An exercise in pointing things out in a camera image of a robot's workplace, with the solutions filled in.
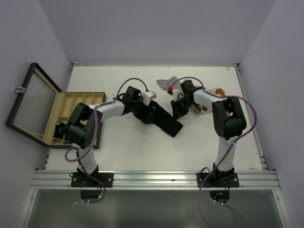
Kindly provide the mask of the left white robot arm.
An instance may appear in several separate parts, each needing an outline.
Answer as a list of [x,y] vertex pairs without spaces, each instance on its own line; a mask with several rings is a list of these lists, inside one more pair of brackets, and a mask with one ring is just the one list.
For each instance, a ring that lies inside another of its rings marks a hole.
[[116,96],[112,101],[102,104],[86,105],[79,103],[73,110],[64,128],[66,139],[72,147],[65,153],[67,162],[78,162],[78,170],[83,173],[82,181],[87,186],[98,183],[98,165],[93,152],[99,125],[107,119],[128,113],[139,114],[149,107],[156,98],[153,91],[141,92],[128,87],[126,92]]

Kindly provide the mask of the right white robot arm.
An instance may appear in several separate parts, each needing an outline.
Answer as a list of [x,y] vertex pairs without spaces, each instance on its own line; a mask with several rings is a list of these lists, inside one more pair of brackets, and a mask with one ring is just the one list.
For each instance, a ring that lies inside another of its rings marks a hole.
[[173,95],[171,106],[173,118],[185,116],[191,107],[207,108],[213,115],[213,126],[219,137],[218,154],[213,170],[207,180],[216,186],[223,186],[234,174],[236,139],[242,135],[247,122],[237,98],[227,98],[203,87],[196,87],[191,80],[185,80],[180,89],[169,86]]

